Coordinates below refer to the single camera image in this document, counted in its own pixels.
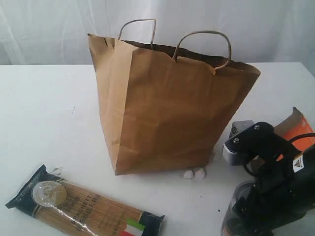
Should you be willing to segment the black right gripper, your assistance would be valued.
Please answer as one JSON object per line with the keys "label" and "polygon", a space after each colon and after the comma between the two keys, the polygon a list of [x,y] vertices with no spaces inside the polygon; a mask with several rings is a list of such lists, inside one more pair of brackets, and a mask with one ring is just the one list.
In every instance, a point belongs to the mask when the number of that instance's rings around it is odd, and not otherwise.
{"label": "black right gripper", "polygon": [[225,214],[227,236],[270,236],[314,209],[314,146],[299,150],[293,139],[258,122],[225,142],[225,159],[254,177],[233,193]]}

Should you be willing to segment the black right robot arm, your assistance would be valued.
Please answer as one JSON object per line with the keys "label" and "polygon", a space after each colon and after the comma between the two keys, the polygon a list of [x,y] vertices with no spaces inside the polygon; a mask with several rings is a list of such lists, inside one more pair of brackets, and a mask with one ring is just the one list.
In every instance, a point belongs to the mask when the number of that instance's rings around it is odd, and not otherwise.
{"label": "black right robot arm", "polygon": [[222,154],[229,165],[245,170],[254,158],[263,160],[258,170],[249,171],[254,180],[235,189],[221,226],[223,236],[270,236],[314,209],[314,146],[301,151],[272,125],[258,122],[229,138]]}

